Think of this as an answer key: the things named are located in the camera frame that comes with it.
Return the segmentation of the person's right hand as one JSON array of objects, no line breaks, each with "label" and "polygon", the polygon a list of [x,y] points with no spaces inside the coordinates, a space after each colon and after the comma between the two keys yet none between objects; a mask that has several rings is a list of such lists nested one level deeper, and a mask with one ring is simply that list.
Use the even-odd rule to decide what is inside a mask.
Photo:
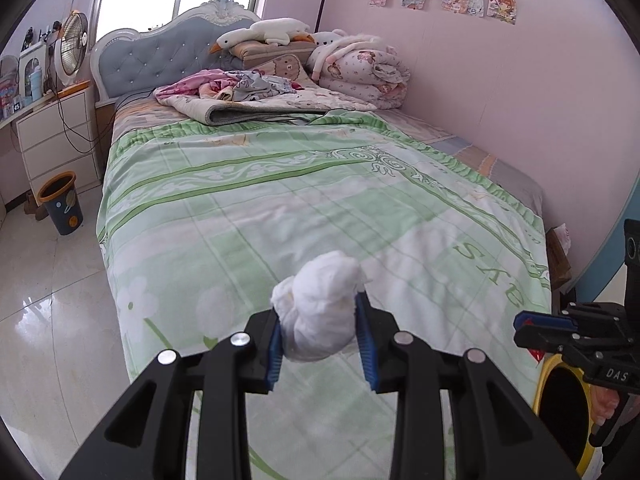
[{"label": "person's right hand", "polygon": [[590,416],[593,423],[602,426],[615,413],[620,396],[614,390],[592,385],[590,387]]}]

